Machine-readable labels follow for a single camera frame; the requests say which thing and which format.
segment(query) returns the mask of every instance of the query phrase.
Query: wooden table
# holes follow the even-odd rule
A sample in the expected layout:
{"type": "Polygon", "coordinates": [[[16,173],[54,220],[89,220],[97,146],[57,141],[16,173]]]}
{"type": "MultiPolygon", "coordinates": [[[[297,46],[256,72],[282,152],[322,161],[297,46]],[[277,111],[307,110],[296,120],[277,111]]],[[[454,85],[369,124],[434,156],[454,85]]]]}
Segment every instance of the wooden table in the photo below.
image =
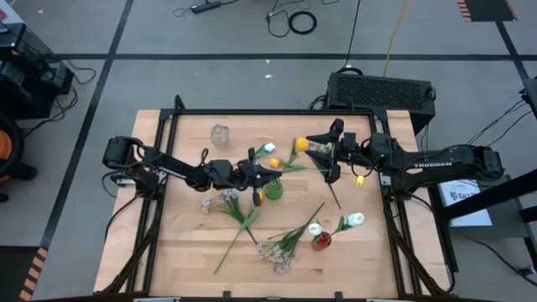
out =
{"type": "MultiPolygon", "coordinates": [[[[159,111],[139,111],[133,136],[153,145],[158,116],[159,111]]],[[[273,142],[276,145],[274,153],[259,160],[261,165],[268,167],[269,158],[288,158],[293,137],[325,133],[334,118],[181,115],[173,156],[196,165],[200,162],[201,150],[209,148],[208,160],[229,159],[236,163],[247,157],[249,147],[258,148],[263,143],[273,142]],[[230,128],[229,149],[219,150],[210,142],[211,127],[217,122],[230,128]]],[[[345,131],[356,133],[358,142],[371,135],[366,117],[341,118],[345,121],[345,131]]],[[[405,150],[415,151],[409,114],[389,112],[388,119],[392,136],[405,150]]],[[[305,154],[301,154],[296,163],[313,167],[305,154]]],[[[359,174],[365,173],[365,169],[356,169],[359,174]]],[[[284,275],[274,273],[273,265],[260,258],[246,232],[238,237],[219,272],[213,274],[235,237],[238,224],[221,213],[204,214],[201,211],[202,198],[216,196],[218,192],[199,193],[187,187],[183,180],[170,177],[150,295],[221,297],[222,291],[230,290],[233,297],[332,298],[336,291],[341,291],[346,298],[397,297],[378,177],[372,174],[362,188],[357,188],[350,167],[342,164],[341,170],[347,174],[333,185],[341,210],[320,173],[300,171],[282,176],[284,195],[278,201],[266,202],[261,215],[251,225],[253,235],[263,241],[304,224],[323,202],[325,205],[317,217],[327,230],[336,228],[341,215],[354,212],[365,215],[361,226],[336,234],[331,246],[322,252],[313,251],[311,235],[306,233],[297,247],[299,257],[291,263],[291,271],[284,275]]],[[[419,190],[416,195],[428,200],[426,190],[419,190]]],[[[114,210],[132,196],[132,186],[121,188],[114,210]]],[[[106,287],[130,257],[141,204],[139,201],[131,205],[112,224],[95,290],[106,287]]],[[[241,204],[244,210],[252,204],[251,191],[242,193],[241,204]]],[[[406,208],[417,258],[436,282],[447,289],[449,281],[434,217],[415,201],[407,201],[406,208]]],[[[406,290],[411,292],[408,264],[404,256],[401,259],[406,290]]],[[[144,266],[145,259],[140,262],[137,289],[141,288],[144,266]]]]}

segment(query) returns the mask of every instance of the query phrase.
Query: small red pot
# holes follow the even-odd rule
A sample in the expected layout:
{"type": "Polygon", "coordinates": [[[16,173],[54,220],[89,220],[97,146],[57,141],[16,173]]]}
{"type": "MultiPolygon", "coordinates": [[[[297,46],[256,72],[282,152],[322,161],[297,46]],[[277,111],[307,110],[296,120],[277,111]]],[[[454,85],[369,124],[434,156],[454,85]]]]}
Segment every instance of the small red pot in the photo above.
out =
{"type": "Polygon", "coordinates": [[[329,247],[331,243],[332,237],[330,237],[330,234],[327,232],[322,232],[319,235],[319,238],[317,238],[317,241],[311,243],[311,247],[313,247],[313,249],[316,251],[322,251],[329,247]]]}

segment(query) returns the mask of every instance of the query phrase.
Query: clear glass jar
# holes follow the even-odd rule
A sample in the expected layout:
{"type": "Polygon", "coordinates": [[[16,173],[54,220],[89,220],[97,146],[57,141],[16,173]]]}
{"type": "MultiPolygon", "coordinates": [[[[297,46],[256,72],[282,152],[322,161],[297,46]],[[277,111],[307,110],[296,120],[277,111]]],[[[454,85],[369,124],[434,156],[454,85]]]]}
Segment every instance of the clear glass jar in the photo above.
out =
{"type": "Polygon", "coordinates": [[[217,148],[229,147],[229,127],[221,124],[212,126],[211,142],[217,148]]]}

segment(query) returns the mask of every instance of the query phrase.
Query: flower leaf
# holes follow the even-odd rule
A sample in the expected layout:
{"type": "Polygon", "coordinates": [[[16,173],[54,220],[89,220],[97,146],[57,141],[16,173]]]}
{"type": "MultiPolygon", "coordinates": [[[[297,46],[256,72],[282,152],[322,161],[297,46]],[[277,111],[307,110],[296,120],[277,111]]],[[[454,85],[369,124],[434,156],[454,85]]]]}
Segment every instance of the flower leaf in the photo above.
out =
{"type": "Polygon", "coordinates": [[[345,224],[345,218],[343,216],[339,217],[339,224],[337,225],[337,229],[335,232],[341,232],[343,231],[343,225],[345,224]]]}
{"type": "Polygon", "coordinates": [[[240,232],[244,231],[244,229],[246,229],[247,227],[250,226],[250,224],[252,224],[252,222],[254,220],[256,220],[256,218],[258,218],[259,216],[259,212],[255,213],[255,214],[252,214],[251,216],[249,216],[242,224],[241,224],[241,227],[239,229],[240,232]]]}

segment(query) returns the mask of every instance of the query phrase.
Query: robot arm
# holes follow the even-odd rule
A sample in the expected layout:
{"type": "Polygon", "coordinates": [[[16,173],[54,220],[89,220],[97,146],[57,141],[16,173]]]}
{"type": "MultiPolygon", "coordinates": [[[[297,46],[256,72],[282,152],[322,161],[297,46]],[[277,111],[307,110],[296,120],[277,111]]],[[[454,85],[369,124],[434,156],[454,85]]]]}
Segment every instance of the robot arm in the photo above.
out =
{"type": "Polygon", "coordinates": [[[239,161],[236,169],[225,159],[205,163],[207,154],[208,150],[205,149],[201,154],[201,163],[191,166],[155,148],[143,145],[139,139],[115,137],[108,141],[102,163],[110,169],[123,172],[134,180],[137,190],[146,192],[158,190],[159,177],[152,173],[156,170],[183,179],[190,188],[200,192],[205,192],[211,187],[216,190],[231,188],[245,190],[251,186],[253,203],[256,206],[261,205],[259,190],[270,180],[281,176],[281,172],[265,169],[257,164],[253,148],[248,150],[248,159],[239,161]],[[141,160],[134,157],[135,152],[141,160]]]}
{"type": "Polygon", "coordinates": [[[406,152],[397,140],[388,134],[374,133],[361,144],[355,133],[343,133],[343,121],[336,119],[330,131],[307,139],[316,143],[332,143],[331,153],[306,151],[327,172],[325,181],[333,183],[340,177],[338,162],[374,169],[391,178],[394,194],[414,192],[419,187],[435,185],[449,180],[497,180],[503,175],[498,152],[489,147],[455,145],[442,150],[406,152]],[[410,174],[409,169],[426,170],[410,174]]]}

